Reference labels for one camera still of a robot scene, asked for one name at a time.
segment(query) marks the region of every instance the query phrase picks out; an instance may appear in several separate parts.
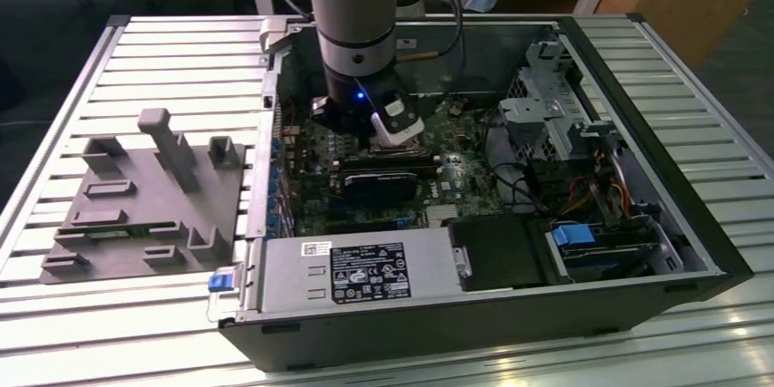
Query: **gray plastic part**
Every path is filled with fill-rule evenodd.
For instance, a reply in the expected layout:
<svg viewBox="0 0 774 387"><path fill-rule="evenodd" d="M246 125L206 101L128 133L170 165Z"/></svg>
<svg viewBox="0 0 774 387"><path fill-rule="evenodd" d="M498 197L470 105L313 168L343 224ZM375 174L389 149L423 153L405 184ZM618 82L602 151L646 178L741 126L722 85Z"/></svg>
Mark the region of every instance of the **gray plastic part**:
<svg viewBox="0 0 774 387"><path fill-rule="evenodd" d="M172 172L180 189L192 192L200 187L191 168L194 154L186 136L172 134L170 118L170 112L164 108L144 109L136 127L154 139L159 149L159 162Z"/></svg>
<svg viewBox="0 0 774 387"><path fill-rule="evenodd" d="M115 138L92 138L86 143L84 161L100 177L115 178L116 174L122 174L114 160L116 156L126 156L126 150Z"/></svg>
<svg viewBox="0 0 774 387"><path fill-rule="evenodd" d="M175 266L186 262L186 258L175 245L146 247L143 261L151 267Z"/></svg>
<svg viewBox="0 0 774 387"><path fill-rule="evenodd" d="M71 223L75 226L96 226L99 224L122 224L126 222L126 212L118 210L96 210L78 212Z"/></svg>
<svg viewBox="0 0 774 387"><path fill-rule="evenodd" d="M191 231L188 234L187 248L200 262L207 262L226 256L230 245L223 239L218 228L214 227L208 233L207 240L202 238L199 231Z"/></svg>
<svg viewBox="0 0 774 387"><path fill-rule="evenodd" d="M84 175L43 264L44 284L211 271L231 263L246 149L230 138L188 147L168 120L166 110L140 117L160 151L124 150L112 138L87 144L88 155L106 155L118 171ZM175 168L196 189L182 188Z"/></svg>
<svg viewBox="0 0 774 387"><path fill-rule="evenodd" d="M216 168L234 168L239 165L239 154L234 147L234 141L227 136L212 136L207 154L212 166Z"/></svg>
<svg viewBox="0 0 774 387"><path fill-rule="evenodd" d="M75 253L48 255L43 264L43 268L55 274L80 274L87 267L88 259Z"/></svg>
<svg viewBox="0 0 774 387"><path fill-rule="evenodd" d="M86 186L84 195L90 198L110 197L132 194L135 190L136 187L132 180L100 181Z"/></svg>

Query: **motherboard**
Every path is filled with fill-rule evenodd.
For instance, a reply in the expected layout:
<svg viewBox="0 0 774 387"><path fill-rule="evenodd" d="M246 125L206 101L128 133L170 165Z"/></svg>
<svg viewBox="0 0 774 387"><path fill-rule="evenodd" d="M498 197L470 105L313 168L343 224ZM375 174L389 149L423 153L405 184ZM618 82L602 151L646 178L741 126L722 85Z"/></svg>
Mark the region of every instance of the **motherboard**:
<svg viewBox="0 0 774 387"><path fill-rule="evenodd" d="M463 104L442 102L397 148L363 148L311 120L286 129L297 236L441 227L503 209L481 150L485 112Z"/></svg>

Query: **gray floor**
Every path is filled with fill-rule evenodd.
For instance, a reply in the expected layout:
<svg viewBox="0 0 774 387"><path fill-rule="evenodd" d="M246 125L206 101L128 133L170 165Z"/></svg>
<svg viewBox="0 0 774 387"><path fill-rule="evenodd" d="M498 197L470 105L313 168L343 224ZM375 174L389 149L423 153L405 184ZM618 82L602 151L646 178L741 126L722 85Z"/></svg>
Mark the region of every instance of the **gray floor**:
<svg viewBox="0 0 774 387"><path fill-rule="evenodd" d="M20 105L0 112L0 207L27 168L108 17L250 12L246 0L92 1L90 6L82 6L76 0L0 0L0 59L28 93ZM749 14L741 17L698 71L769 154L774 152L772 31L774 0L754 0Z"/></svg>

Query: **robotic arm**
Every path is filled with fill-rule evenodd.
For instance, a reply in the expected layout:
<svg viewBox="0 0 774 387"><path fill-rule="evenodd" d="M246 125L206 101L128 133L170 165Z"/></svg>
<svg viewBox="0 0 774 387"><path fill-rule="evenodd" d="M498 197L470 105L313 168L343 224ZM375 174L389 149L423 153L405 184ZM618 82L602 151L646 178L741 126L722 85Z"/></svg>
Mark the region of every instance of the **robotic arm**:
<svg viewBox="0 0 774 387"><path fill-rule="evenodd" d="M489 10L497 0L459 0ZM313 0L329 96L315 99L313 118L337 132L397 146L425 123L394 71L398 0Z"/></svg>

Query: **yellow wire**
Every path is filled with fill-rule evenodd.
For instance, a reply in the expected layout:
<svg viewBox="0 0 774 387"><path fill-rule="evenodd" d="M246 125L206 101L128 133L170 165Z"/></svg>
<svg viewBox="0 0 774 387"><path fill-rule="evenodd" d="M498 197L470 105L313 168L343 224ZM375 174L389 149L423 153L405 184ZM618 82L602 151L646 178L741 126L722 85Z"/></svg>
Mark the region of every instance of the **yellow wire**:
<svg viewBox="0 0 774 387"><path fill-rule="evenodd" d="M621 188L621 186L617 183L611 183L610 186L613 186L615 188L615 190L618 191L618 196L621 197L621 213L624 213L626 215L625 190Z"/></svg>

